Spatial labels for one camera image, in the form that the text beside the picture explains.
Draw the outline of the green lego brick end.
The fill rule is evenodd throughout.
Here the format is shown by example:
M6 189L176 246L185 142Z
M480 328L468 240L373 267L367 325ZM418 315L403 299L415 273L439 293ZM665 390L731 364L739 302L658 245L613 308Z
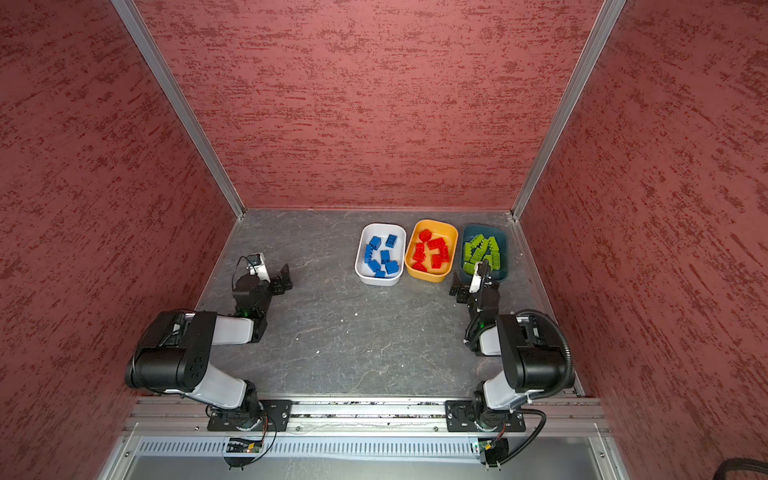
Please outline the green lego brick end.
M493 258L501 256L499 244L494 236L488 238L488 254Z

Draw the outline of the red lego plate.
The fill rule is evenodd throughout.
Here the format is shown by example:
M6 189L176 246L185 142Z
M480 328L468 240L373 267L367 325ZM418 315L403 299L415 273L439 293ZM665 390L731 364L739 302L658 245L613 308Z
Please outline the red lego plate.
M426 242L426 246L430 250L442 250L447 248L445 239L442 237L436 237Z

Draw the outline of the blue lego cube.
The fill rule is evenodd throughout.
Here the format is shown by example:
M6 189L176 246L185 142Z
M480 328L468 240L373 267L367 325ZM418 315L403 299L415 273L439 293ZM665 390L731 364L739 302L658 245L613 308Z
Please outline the blue lego cube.
M390 260L385 263L385 270L387 274L395 274L399 272L400 267L396 261Z

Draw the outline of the green lego brick long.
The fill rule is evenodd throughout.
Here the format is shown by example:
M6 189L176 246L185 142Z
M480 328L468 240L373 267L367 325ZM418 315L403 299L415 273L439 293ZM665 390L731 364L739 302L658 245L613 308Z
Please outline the green lego brick long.
M487 254L487 247L479 246L473 253L471 261L473 263L481 262Z

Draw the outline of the large blue lego brick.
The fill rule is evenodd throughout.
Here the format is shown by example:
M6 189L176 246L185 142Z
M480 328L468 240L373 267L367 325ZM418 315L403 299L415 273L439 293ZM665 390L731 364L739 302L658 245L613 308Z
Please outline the large blue lego brick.
M380 245L381 238L379 236L373 236L366 246L366 252L371 255L374 251L379 249Z

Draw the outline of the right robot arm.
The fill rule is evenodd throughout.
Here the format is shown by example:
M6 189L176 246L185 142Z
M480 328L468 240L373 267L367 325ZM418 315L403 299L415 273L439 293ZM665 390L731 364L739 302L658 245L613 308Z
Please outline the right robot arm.
M480 431L496 431L523 406L574 385L573 355L564 333L535 309L503 314L499 283L487 260L475 265L470 281L455 277L450 294L467 306L464 345L477 356L499 357L502 370L481 382L470 402L452 404L449 414Z

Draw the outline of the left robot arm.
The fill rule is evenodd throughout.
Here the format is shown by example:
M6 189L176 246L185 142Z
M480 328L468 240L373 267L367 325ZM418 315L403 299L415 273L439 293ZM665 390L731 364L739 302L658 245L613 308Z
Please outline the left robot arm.
M177 309L159 313L132 354L125 383L135 390L191 398L207 407L212 420L252 431L269 420L255 385L213 366L210 354L215 346L260 342L272 299L290 291L293 282L287 264L271 276L261 253L239 260L246 263L246 271L231 279L235 312Z

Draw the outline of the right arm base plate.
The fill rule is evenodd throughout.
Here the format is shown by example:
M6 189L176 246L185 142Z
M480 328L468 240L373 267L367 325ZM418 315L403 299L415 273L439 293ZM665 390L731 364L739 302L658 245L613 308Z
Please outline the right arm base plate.
M492 410L470 400L448 400L444 404L449 432L521 433L525 420L519 413Z

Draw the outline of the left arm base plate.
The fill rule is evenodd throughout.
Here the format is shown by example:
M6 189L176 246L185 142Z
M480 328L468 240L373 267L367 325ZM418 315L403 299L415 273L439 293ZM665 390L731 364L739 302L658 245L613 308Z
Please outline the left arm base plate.
M265 429L284 432L290 419L291 400L258 400L254 406L236 409L207 408L209 432L236 432L251 434Z

